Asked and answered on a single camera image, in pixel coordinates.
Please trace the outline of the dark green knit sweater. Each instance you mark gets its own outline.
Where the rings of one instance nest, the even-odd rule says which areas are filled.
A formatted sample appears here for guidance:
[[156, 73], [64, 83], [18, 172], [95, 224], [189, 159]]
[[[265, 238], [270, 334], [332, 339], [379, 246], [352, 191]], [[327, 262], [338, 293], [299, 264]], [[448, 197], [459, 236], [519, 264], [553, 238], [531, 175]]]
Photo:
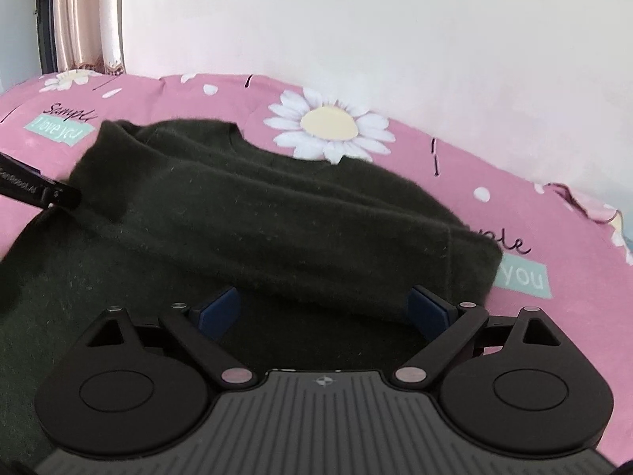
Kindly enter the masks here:
[[47, 454], [32, 401], [111, 306], [151, 316], [237, 289], [222, 346], [249, 368], [390, 370], [423, 344], [422, 286], [483, 302], [502, 253], [415, 183], [362, 160], [295, 160], [218, 120], [106, 121], [1, 262], [1, 455]]

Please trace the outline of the pink daisy bed sheet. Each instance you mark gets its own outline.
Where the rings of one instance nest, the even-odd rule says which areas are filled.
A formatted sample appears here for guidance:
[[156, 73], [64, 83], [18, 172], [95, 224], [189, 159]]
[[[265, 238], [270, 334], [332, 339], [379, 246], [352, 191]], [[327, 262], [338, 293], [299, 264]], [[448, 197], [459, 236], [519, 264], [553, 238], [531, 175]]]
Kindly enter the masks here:
[[[1, 97], [1, 149], [62, 178], [104, 120], [150, 124], [175, 117], [234, 122], [251, 144], [290, 154], [320, 93], [253, 75], [154, 78], [90, 71], [43, 75]], [[570, 209], [553, 190], [501, 171], [471, 153], [382, 112], [337, 102], [335, 124], [357, 134], [374, 164], [409, 178], [502, 248], [487, 306], [511, 315], [539, 307], [601, 372], [614, 414], [601, 440], [616, 462], [632, 455], [632, 265], [612, 229]]]

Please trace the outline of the beige satin curtain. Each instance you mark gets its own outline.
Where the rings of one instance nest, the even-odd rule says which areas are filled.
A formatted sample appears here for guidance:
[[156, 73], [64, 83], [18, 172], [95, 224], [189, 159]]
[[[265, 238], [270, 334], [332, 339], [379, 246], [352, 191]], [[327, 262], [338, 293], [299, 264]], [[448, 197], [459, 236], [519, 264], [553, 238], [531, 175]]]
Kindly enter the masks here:
[[125, 72], [122, 0], [53, 0], [57, 69]]

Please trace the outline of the pink floral pillow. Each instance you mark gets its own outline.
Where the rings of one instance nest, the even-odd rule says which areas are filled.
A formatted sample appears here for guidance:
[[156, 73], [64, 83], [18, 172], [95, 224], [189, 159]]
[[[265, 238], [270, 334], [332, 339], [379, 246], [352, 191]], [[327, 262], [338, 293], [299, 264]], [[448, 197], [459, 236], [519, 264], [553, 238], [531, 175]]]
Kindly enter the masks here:
[[624, 214], [618, 208], [564, 183], [547, 183], [546, 188], [557, 193], [570, 209], [579, 211], [589, 221], [608, 225], [612, 229], [610, 242], [616, 248], [624, 250], [625, 262], [632, 265], [632, 239], [625, 234]]

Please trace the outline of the dark window frame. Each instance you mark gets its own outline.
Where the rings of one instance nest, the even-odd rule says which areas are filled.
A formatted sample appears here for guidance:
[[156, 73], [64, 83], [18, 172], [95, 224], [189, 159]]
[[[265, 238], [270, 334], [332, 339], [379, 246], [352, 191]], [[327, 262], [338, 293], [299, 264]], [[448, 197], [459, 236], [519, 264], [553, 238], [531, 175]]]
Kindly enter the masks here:
[[36, 34], [43, 74], [57, 71], [54, 25], [54, 0], [32, 0], [35, 3]]

